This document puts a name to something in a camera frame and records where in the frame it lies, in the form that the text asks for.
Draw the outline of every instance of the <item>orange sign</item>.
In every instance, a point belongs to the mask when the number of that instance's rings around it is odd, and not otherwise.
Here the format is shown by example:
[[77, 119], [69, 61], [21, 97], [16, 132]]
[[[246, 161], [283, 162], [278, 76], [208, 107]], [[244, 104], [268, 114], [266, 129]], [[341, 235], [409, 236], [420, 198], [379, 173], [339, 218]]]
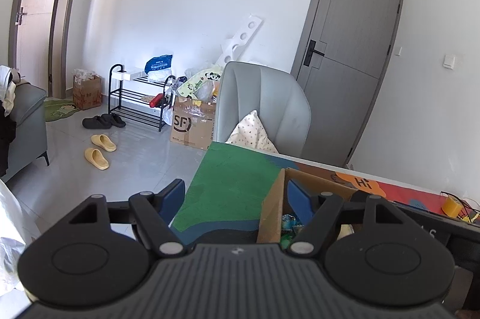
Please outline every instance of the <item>orange sign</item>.
[[354, 175], [339, 173], [338, 171], [335, 174], [340, 177], [342, 180], [350, 182], [357, 189], [363, 190], [364, 192], [370, 193], [372, 195], [379, 195], [382, 197], [387, 197], [385, 192], [380, 188], [378, 182], [373, 180], [367, 180], [366, 178], [356, 177]]

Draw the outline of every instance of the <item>door frame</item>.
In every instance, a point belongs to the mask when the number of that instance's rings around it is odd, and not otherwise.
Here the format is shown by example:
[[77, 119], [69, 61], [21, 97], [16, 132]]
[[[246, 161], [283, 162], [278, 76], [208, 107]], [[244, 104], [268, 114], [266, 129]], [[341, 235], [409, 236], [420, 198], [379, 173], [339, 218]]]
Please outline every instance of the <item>door frame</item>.
[[[315, 15], [317, 13], [317, 8], [318, 8], [319, 2], [320, 2], [320, 0], [310, 0], [310, 5], [308, 7], [307, 16], [305, 18], [305, 24], [303, 25], [303, 30], [302, 30], [302, 33], [300, 35], [300, 41], [298, 43], [299, 45], [298, 45], [298, 48], [297, 48], [297, 52], [295, 54], [295, 59], [293, 61], [292, 69], [290, 71], [290, 74], [293, 75], [295, 77], [295, 79], [297, 79], [298, 76], [299, 76], [300, 69], [301, 69], [302, 63], [303, 63], [303, 59], [304, 59], [306, 51], [307, 51], [307, 45], [308, 45], [308, 42], [309, 42], [309, 39], [310, 39], [311, 30], [314, 26], [313, 24], [314, 24], [314, 21], [315, 21]], [[395, 20], [395, 25], [394, 25], [394, 29], [393, 29], [393, 33], [392, 33], [392, 38], [390, 40], [390, 51], [389, 51], [389, 53], [387, 55], [387, 58], [385, 60], [385, 64], [383, 65], [382, 73], [380, 74], [380, 78], [378, 80], [377, 88], [375, 89], [375, 93], [373, 94], [374, 97], [371, 100], [370, 106], [367, 110], [367, 114], [365, 115], [365, 119], [363, 120], [362, 126], [360, 127], [360, 130], [357, 134], [357, 137], [355, 138], [355, 141], [352, 145], [352, 149], [350, 150], [347, 158], [345, 159], [345, 162], [343, 163], [343, 166], [347, 165], [347, 163], [350, 161], [353, 153], [355, 152], [355, 149], [356, 149], [356, 147], [357, 147], [357, 145], [360, 141], [360, 138], [362, 137], [363, 131], [365, 130], [365, 127], [368, 123], [368, 120], [370, 118], [373, 107], [375, 106], [375, 102], [377, 100], [378, 93], [379, 93], [380, 88], [382, 86], [383, 78], [385, 77], [385, 73], [386, 73], [386, 70], [388, 68], [388, 64], [390, 63], [390, 58], [392, 56], [393, 46], [394, 46], [394, 43], [395, 43], [395, 38], [397, 37], [398, 24], [400, 22], [400, 16], [402, 14], [403, 0], [400, 0], [399, 5], [400, 6], [399, 6], [399, 9], [398, 9], [398, 13], [397, 13], [397, 19]]]
[[[73, 0], [63, 1], [61, 4], [58, 0], [55, 0], [53, 13], [52, 13], [52, 22], [50, 25], [50, 39], [49, 39], [49, 57], [48, 57], [48, 73], [49, 76], [52, 72], [52, 55], [54, 43], [61, 44], [60, 51], [60, 95], [56, 97], [65, 98], [66, 93], [66, 59], [67, 59], [67, 38], [68, 38], [68, 28], [70, 25], [70, 13], [71, 5]], [[17, 12], [20, 6], [20, 0], [13, 0], [10, 14], [10, 32], [9, 32], [9, 41], [8, 41], [8, 66], [16, 67], [17, 66]], [[64, 15], [64, 18], [58, 18], [57, 15]], [[61, 33], [54, 33], [55, 29], [61, 31]], [[52, 83], [48, 82], [48, 96], [52, 95]]]

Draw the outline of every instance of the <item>screw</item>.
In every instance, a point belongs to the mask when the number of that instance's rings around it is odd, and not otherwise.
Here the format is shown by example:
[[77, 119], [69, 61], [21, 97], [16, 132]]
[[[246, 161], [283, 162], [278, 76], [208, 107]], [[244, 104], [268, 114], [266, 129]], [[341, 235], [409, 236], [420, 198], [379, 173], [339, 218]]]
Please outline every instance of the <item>screw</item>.
[[309, 242], [295, 242], [290, 246], [290, 250], [295, 254], [310, 254], [315, 249]]
[[178, 242], [165, 242], [159, 247], [160, 251], [166, 255], [175, 255], [181, 253], [183, 245]]

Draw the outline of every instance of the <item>white cloth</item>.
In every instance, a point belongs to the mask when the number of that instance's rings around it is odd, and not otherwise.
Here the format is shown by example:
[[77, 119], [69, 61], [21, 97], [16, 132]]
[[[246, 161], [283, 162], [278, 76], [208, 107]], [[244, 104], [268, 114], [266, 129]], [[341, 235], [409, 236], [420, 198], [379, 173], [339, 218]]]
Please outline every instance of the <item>white cloth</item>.
[[246, 115], [235, 127], [225, 143], [278, 153], [258, 118], [257, 111]]
[[40, 231], [27, 220], [20, 203], [0, 180], [0, 296], [13, 288], [22, 289], [17, 274], [17, 262], [32, 237], [39, 237]]
[[7, 66], [0, 66], [0, 100], [5, 99], [8, 83], [10, 79], [11, 68]]
[[7, 117], [13, 109], [15, 100], [15, 88], [17, 85], [26, 83], [20, 79], [20, 74], [14, 68], [0, 66], [0, 101], [2, 101], [5, 109], [5, 117]]
[[5, 109], [5, 117], [7, 117], [11, 110], [13, 109], [13, 104], [15, 100], [15, 88], [17, 85], [15, 85], [15, 82], [11, 82], [8, 85], [7, 92], [5, 94], [5, 99], [3, 100], [3, 108]]

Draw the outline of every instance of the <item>yellow tape roll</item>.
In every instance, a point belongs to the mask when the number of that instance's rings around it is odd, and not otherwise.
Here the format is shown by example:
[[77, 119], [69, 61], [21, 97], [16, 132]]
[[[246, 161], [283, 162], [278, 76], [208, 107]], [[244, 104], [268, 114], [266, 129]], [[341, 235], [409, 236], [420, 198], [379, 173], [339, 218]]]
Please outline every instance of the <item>yellow tape roll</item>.
[[445, 200], [445, 203], [442, 205], [442, 211], [445, 215], [450, 216], [451, 218], [456, 218], [460, 213], [463, 205], [452, 196], [448, 196]]

